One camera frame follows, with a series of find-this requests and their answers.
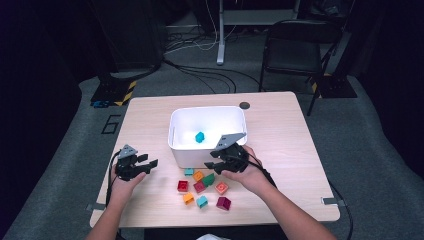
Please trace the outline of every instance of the red block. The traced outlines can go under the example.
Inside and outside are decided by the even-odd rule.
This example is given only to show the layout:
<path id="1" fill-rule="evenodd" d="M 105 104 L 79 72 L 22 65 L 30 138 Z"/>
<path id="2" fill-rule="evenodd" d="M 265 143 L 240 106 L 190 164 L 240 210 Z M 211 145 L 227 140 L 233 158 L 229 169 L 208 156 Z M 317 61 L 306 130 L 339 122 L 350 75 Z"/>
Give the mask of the red block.
<path id="1" fill-rule="evenodd" d="M 206 189 L 205 184 L 203 184 L 202 181 L 198 181 L 197 183 L 193 184 L 194 189 L 196 189 L 196 192 L 202 192 Z"/>
<path id="2" fill-rule="evenodd" d="M 215 189 L 219 192 L 220 195 L 222 195 L 228 190 L 228 185 L 224 182 L 220 182 L 215 186 Z"/>
<path id="3" fill-rule="evenodd" d="M 231 201 L 226 197 L 219 197 L 216 206 L 222 210 L 230 210 Z"/>
<path id="4" fill-rule="evenodd" d="M 188 181 L 178 182 L 178 192 L 188 192 Z"/>

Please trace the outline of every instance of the hand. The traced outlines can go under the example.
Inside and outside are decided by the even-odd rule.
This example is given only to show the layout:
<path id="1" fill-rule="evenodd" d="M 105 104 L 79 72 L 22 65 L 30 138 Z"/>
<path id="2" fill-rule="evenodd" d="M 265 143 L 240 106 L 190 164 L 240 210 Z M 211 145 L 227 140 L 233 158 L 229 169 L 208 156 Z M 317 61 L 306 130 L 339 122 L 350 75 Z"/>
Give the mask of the hand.
<path id="1" fill-rule="evenodd" d="M 128 200 L 131 198 L 134 188 L 144 179 L 145 172 L 138 174 L 130 181 L 124 181 L 117 177 L 115 173 L 116 165 L 112 167 L 111 179 L 113 181 L 112 194 L 110 196 L 109 206 L 111 204 L 118 207 L 125 207 Z"/>
<path id="2" fill-rule="evenodd" d="M 253 149 L 244 145 L 244 150 L 246 150 L 249 155 L 249 161 L 253 162 L 255 164 L 258 164 L 256 160 L 252 157 L 254 156 L 256 158 L 255 153 L 253 152 Z M 269 181 L 266 179 L 265 175 L 260 171 L 257 167 L 249 164 L 247 168 L 242 173 L 234 173 L 227 170 L 223 170 L 222 175 L 225 177 L 237 181 L 241 183 L 247 190 L 258 194 L 258 192 L 263 188 L 265 184 L 270 184 Z"/>

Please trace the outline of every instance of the wooden table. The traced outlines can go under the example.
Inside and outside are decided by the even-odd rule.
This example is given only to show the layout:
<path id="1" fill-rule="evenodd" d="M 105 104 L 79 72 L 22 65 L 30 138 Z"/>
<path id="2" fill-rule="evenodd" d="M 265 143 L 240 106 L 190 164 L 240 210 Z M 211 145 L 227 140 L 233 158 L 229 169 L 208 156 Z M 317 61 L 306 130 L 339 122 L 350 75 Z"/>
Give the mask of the wooden table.
<path id="1" fill-rule="evenodd" d="M 267 206 L 241 184 L 216 175 L 213 186 L 197 194 L 194 180 L 184 175 L 168 146 L 170 117 L 174 110 L 199 106 L 238 106 L 250 103 L 244 110 L 248 140 L 257 157 L 271 173 L 277 187 L 303 210 L 322 222 L 340 217 L 337 206 L 324 205 L 321 198 L 333 197 L 308 127 L 296 96 L 291 92 L 243 93 L 146 97 L 131 100 L 113 153 L 129 144 L 138 155 L 149 154 L 159 159 L 143 182 L 138 185 L 121 218 L 120 227 L 196 227 L 276 223 Z M 212 173 L 201 169 L 204 174 Z M 177 191 L 179 180 L 188 180 L 195 199 L 204 195 L 208 205 L 185 205 Z M 217 208 L 220 195 L 214 186 L 224 181 L 229 190 L 224 194 L 232 201 L 229 211 Z M 105 203 L 107 172 L 97 199 Z M 94 226 L 102 211 L 94 210 Z"/>

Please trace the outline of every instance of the black chair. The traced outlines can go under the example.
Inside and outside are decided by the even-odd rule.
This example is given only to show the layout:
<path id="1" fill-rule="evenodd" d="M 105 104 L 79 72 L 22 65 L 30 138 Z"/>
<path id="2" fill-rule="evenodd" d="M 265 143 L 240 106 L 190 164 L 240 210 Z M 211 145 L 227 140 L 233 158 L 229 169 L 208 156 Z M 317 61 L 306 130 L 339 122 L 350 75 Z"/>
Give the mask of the black chair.
<path id="1" fill-rule="evenodd" d="M 293 19 L 273 24 L 265 41 L 258 91 L 261 92 L 263 88 L 264 71 L 307 76 L 308 80 L 316 83 L 307 113 L 309 116 L 315 99 L 320 95 L 319 82 L 341 37 L 341 28 L 325 21 Z M 323 44 L 329 48 L 321 57 Z"/>

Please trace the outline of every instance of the person's right hand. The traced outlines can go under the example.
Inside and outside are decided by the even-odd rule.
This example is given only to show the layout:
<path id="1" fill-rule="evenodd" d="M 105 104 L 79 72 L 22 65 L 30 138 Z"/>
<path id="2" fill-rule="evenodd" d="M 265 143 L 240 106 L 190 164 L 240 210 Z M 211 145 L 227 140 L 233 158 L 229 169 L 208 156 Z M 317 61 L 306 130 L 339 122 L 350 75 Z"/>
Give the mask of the person's right hand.
<path id="1" fill-rule="evenodd" d="M 250 155 L 256 157 L 252 148 L 246 145 L 244 145 L 243 148 Z M 252 156 L 249 156 L 249 161 L 258 164 L 258 162 L 256 162 Z M 265 184 L 270 184 L 262 171 L 251 164 L 249 164 L 242 173 L 234 173 L 231 171 L 223 170 L 221 174 L 231 180 L 241 183 L 247 190 L 255 194 L 258 194 L 261 188 L 265 186 Z"/>

